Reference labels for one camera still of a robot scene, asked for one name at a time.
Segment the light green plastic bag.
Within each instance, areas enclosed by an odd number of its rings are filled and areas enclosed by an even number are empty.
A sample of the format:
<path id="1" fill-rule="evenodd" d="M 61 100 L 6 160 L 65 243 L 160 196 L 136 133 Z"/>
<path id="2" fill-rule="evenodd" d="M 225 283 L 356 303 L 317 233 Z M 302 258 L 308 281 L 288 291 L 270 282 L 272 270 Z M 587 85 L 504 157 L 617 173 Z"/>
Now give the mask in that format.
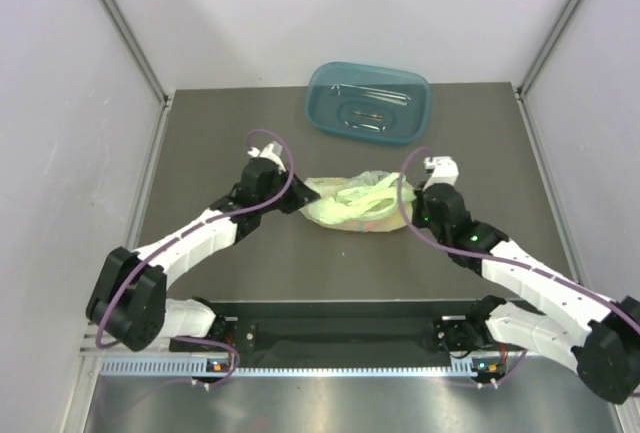
<path id="1" fill-rule="evenodd" d="M 399 181 L 398 172 L 365 171 L 354 177 L 308 178 L 304 184 L 320 198 L 301 209 L 309 221 L 324 228 L 360 233 L 387 233 L 406 222 L 399 210 L 400 193 L 405 212 L 412 213 L 413 186 Z"/>

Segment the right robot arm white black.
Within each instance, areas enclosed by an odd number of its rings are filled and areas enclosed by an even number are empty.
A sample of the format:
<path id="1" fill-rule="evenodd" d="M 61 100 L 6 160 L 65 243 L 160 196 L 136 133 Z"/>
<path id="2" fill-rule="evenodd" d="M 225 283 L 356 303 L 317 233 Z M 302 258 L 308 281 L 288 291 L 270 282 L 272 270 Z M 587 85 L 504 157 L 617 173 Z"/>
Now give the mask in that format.
<path id="1" fill-rule="evenodd" d="M 595 293 L 535 260 L 496 227 L 475 220 L 446 183 L 415 190 L 411 224 L 428 229 L 449 258 L 515 293 L 530 310 L 483 299 L 466 333 L 476 347 L 496 342 L 533 352 L 567 368 L 599 398 L 621 405 L 639 387 L 639 301 Z"/>

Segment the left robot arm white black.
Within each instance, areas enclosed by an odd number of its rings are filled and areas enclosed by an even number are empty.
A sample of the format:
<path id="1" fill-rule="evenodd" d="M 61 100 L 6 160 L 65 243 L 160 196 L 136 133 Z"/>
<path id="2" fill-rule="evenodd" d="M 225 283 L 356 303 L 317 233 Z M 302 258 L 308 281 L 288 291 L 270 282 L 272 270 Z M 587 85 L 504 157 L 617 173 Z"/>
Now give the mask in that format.
<path id="1" fill-rule="evenodd" d="M 170 299 L 168 289 L 255 231 L 264 214 L 295 213 L 319 197 L 281 161 L 253 158 L 231 191 L 195 220 L 153 244 L 112 250 L 86 307 L 87 319 L 98 328 L 97 347 L 122 344 L 138 352 L 164 338 L 220 347 L 227 327 L 213 306 L 203 299 Z"/>

